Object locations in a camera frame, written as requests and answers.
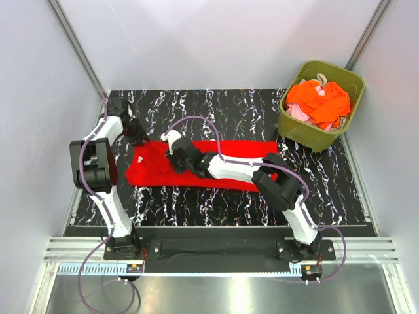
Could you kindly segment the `red t-shirt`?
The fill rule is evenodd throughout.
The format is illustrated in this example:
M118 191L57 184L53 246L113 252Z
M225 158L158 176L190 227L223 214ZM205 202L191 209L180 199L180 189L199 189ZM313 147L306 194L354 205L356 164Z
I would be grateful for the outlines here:
M166 157L168 144L151 141L134 149L134 159L126 171L131 186L195 186L256 192L251 183L232 179L200 179L190 171L177 174ZM265 157L269 152L278 153L275 141L221 141L221 152L239 158Z

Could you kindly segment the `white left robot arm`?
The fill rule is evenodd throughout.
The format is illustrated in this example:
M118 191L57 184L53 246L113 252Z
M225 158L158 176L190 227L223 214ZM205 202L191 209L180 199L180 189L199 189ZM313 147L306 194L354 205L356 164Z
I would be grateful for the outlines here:
M88 194L105 221L105 258L122 260L141 254L141 240L117 192L118 168L112 145L121 136L133 147L149 142L129 102L107 98L97 126L84 139L70 142L69 152L76 188Z

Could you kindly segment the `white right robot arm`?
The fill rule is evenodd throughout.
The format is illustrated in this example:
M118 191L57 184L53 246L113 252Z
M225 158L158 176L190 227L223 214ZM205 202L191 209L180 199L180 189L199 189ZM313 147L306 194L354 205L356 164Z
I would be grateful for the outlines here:
M306 210L308 186L278 155L238 158L202 152L176 131L161 135L161 140L168 144L166 157L177 174L189 171L201 179L252 184L269 206L283 213L292 229L299 257L309 260L319 254L322 236Z

